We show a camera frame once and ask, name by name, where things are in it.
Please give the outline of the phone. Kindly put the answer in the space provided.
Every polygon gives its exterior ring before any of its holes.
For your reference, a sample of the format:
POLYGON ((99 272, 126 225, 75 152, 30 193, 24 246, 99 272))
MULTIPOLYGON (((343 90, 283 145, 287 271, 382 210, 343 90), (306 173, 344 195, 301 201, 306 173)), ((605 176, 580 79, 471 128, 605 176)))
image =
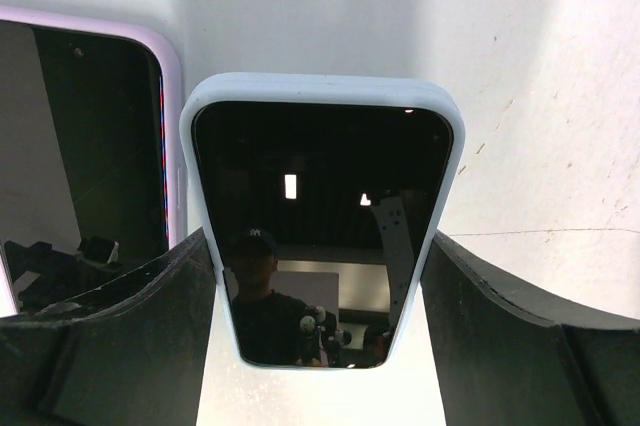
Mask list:
POLYGON ((421 80, 222 73, 180 137, 240 359, 369 369, 396 349, 465 129, 421 80))
POLYGON ((135 24, 1 10, 1 313, 38 310, 187 234, 179 58, 135 24))

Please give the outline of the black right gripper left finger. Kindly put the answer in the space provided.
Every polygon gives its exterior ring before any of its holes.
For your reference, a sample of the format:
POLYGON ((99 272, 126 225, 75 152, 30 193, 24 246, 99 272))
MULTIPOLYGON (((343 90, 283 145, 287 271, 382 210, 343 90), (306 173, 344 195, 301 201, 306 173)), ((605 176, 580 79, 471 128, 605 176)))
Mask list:
POLYGON ((215 289, 197 230, 66 303, 2 319, 2 424, 196 424, 215 289))

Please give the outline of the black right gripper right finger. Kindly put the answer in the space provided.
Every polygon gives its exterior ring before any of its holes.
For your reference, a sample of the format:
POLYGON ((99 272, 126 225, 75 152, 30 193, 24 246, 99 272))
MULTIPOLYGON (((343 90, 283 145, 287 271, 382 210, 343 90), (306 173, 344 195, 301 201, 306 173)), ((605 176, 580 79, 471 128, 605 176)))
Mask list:
POLYGON ((421 286, 449 425, 636 425, 639 322, 434 236, 421 286))

